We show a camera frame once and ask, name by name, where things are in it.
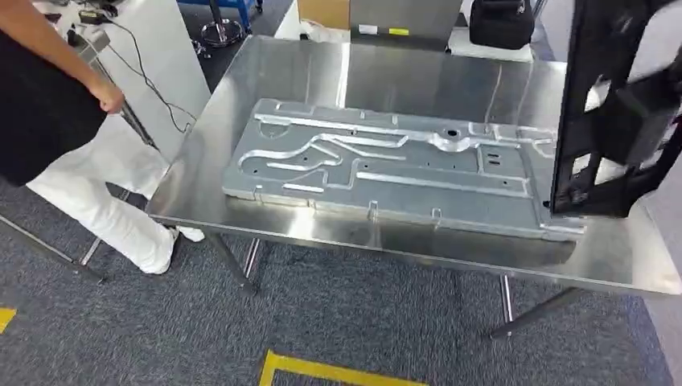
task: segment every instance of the black shirt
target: black shirt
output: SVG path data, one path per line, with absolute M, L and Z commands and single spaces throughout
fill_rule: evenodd
M 30 182 L 90 142 L 105 118 L 79 81 L 0 31 L 0 177 Z

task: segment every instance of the hand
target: hand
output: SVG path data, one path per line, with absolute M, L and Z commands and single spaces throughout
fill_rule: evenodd
M 123 92 L 115 84 L 105 79 L 99 79 L 91 87 L 90 93 L 100 100 L 100 107 L 109 114 L 118 113 L 123 106 L 125 97 Z

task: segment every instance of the black bracket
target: black bracket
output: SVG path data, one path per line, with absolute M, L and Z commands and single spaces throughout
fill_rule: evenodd
M 682 51 L 668 68 L 627 83 L 649 20 L 673 2 L 575 1 L 548 205 L 552 213 L 626 217 L 639 197 L 660 185 L 680 154 Z M 610 82 L 608 95 L 586 113 L 588 92 L 600 82 Z M 605 159 L 620 167 L 598 179 Z

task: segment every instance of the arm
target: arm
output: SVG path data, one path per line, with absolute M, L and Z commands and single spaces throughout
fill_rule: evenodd
M 0 0 L 0 30 L 81 82 L 104 111 L 115 113 L 121 108 L 121 90 L 78 57 L 29 0 Z

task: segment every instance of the power cord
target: power cord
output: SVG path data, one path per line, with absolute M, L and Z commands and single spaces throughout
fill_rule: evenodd
M 135 68 L 133 68 L 133 66 L 131 66 L 130 63 L 128 63 L 128 61 L 126 61 L 125 59 L 123 59 L 123 57 L 121 56 L 121 54 L 119 54 L 118 51 L 116 51 L 113 47 L 111 47 L 111 45 L 108 45 L 107 48 L 108 48 L 109 50 L 111 50 L 111 51 L 114 53 L 114 55 L 118 56 L 118 59 L 120 59 L 121 62 L 123 62 L 123 64 L 125 64 L 125 66 L 126 66 L 127 68 L 130 69 L 130 71 L 132 71 L 132 72 L 138 74 L 140 77 L 143 77 L 143 78 L 145 77 L 144 75 L 142 75 L 141 72 L 139 72 L 138 70 L 136 70 Z M 148 79 L 148 81 L 150 82 L 150 84 L 148 84 L 148 86 L 150 86 L 151 90 L 154 91 L 154 94 L 156 94 L 156 95 L 158 96 L 158 95 L 159 95 L 159 91 L 158 91 L 158 88 L 156 88 L 156 84 L 154 84 L 154 82 L 153 82 L 151 79 Z M 183 113 L 189 115 L 194 121 L 196 121 L 196 117 L 195 117 L 194 115 L 192 115 L 192 113 L 188 112 L 187 110 L 183 109 L 182 107 L 180 107 L 180 106 L 178 106 L 178 105 L 174 105 L 174 104 L 172 104 L 172 103 L 170 103 L 170 102 L 167 102 L 167 103 L 168 103 L 168 105 L 170 105 L 171 107 L 175 107 L 176 109 L 178 109 L 178 110 L 182 111 Z
M 129 30 L 128 28 L 123 27 L 121 24 L 118 24 L 118 23 L 114 22 L 114 21 L 111 20 L 110 18 L 108 18 L 107 21 L 105 21 L 105 23 L 113 24 L 114 26 L 116 26 L 116 27 L 122 29 L 123 31 L 127 32 L 128 35 L 130 35 L 130 37 L 133 39 L 133 44 L 135 45 L 135 52 L 136 52 L 137 55 L 138 55 L 138 62 L 140 63 L 140 71 L 137 71 L 135 68 L 133 68 L 133 66 L 131 66 L 130 63 L 128 63 L 125 59 L 123 59 L 123 56 L 121 56 L 121 54 L 119 54 L 113 47 L 111 47 L 111 45 L 108 45 L 108 47 L 109 47 L 109 49 L 111 49 L 111 51 L 112 51 L 114 54 L 116 54 L 116 56 L 118 56 L 118 59 L 120 59 L 120 60 L 121 60 L 121 61 L 130 69 L 130 70 L 132 70 L 133 72 L 135 72 L 136 74 L 138 74 L 139 76 L 141 76 L 142 78 L 144 78 L 145 84 L 147 85 L 147 87 L 149 87 L 149 88 L 154 92 L 154 94 L 156 95 L 156 97 L 157 97 L 157 98 L 161 101 L 161 103 L 163 103 L 163 104 L 166 106 L 166 108 L 168 109 L 168 113 L 170 114 L 170 119 L 173 121 L 173 126 L 175 126 L 175 128 L 176 128 L 180 133 L 186 133 L 186 132 L 187 132 L 187 129 L 180 129 L 180 127 L 178 126 L 178 123 L 175 121 L 175 115 L 173 114 L 173 108 L 175 107 L 176 109 L 178 109 L 178 110 L 182 111 L 183 113 L 187 114 L 187 115 L 190 116 L 194 121 L 196 121 L 196 117 L 195 117 L 194 115 L 192 115 L 191 113 L 189 113 L 187 110 L 183 109 L 182 107 L 179 107 L 179 106 L 177 106 L 177 105 L 174 105 L 174 104 L 172 104 L 172 103 L 169 103 L 169 102 L 167 102 L 167 101 L 163 98 L 163 96 L 161 95 L 161 93 L 160 93 L 160 92 L 158 91 L 158 89 L 156 88 L 156 85 L 154 85 L 154 82 L 151 81 L 151 79 L 147 76 L 147 74 L 146 74 L 146 72 L 145 72 L 145 68 L 144 68 L 144 66 L 142 65 L 142 55 L 140 54 L 140 47 L 138 46 L 138 40 L 135 38 L 135 34 L 133 34 L 133 32 L 132 32 L 131 30 Z

